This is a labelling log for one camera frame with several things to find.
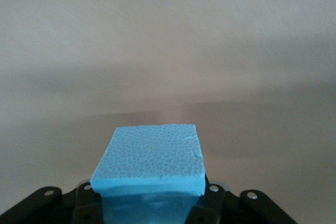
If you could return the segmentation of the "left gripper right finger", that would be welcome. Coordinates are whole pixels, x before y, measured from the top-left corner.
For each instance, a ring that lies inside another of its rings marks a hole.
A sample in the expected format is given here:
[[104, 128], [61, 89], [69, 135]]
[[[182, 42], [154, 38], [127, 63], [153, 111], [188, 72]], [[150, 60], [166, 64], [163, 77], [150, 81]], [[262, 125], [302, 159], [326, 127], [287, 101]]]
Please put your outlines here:
[[297, 223], [262, 191], [249, 189], [236, 196], [217, 183], [205, 181], [205, 193], [185, 223]]

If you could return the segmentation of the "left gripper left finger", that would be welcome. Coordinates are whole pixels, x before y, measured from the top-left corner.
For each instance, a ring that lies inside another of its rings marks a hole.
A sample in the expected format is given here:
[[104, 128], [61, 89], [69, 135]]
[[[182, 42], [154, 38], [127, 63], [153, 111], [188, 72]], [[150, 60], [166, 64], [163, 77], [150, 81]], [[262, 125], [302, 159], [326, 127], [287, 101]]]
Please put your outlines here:
[[103, 223], [101, 197], [89, 182], [66, 194], [43, 187], [1, 214], [1, 223]]

